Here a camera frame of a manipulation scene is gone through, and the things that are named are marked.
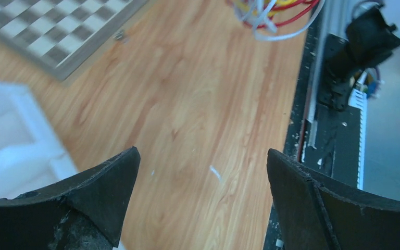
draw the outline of chessboard frame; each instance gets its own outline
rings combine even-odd
[[[132,2],[126,8],[117,13],[108,23],[104,25],[104,27],[94,33],[84,46],[81,46],[79,49],[77,49],[76,52],[67,58],[66,61],[55,68],[41,60],[39,57],[36,57],[28,51],[21,49],[16,43],[11,42],[3,34],[0,34],[0,42],[10,47],[18,54],[29,59],[32,63],[39,66],[42,70],[52,75],[58,81],[67,81],[68,83],[65,83],[65,85],[69,85],[70,81],[68,81],[67,78],[71,76],[74,71],[79,69],[80,66],[92,54],[96,53],[104,43],[113,38],[113,35],[119,31],[119,29],[121,29],[121,27],[124,26],[124,24],[147,2],[148,0],[132,0]]]

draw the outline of wire bundle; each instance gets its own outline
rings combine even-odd
[[[312,22],[317,18],[325,2],[325,0],[227,0],[227,1],[228,3],[233,5],[235,15],[238,17],[238,19],[242,21],[245,25],[250,26],[252,28],[255,38],[263,41],[279,41],[299,35],[307,28],[309,28]],[[300,4],[308,5],[308,7],[289,20],[279,23],[273,23],[272,19],[276,14],[288,10],[290,8],[293,8]],[[263,35],[257,31],[258,29],[265,29],[269,33],[275,34],[277,32],[278,27],[285,26],[287,24],[290,24],[298,20],[300,17],[304,16],[306,13],[311,11],[317,4],[318,7],[315,10],[314,14],[311,16],[308,23],[297,32],[287,35],[270,36],[270,35]]]

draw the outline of wood grain surface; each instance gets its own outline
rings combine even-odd
[[[211,0],[157,1],[128,34],[68,88],[0,44],[0,81],[31,87],[80,170],[138,147],[128,250],[262,249],[304,35],[255,41]]]

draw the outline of gray surface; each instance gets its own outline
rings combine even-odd
[[[364,190],[400,201],[400,49],[380,69],[386,84],[368,103]]]

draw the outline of checkered pattern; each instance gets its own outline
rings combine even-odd
[[[0,0],[0,34],[58,67],[132,0]]]

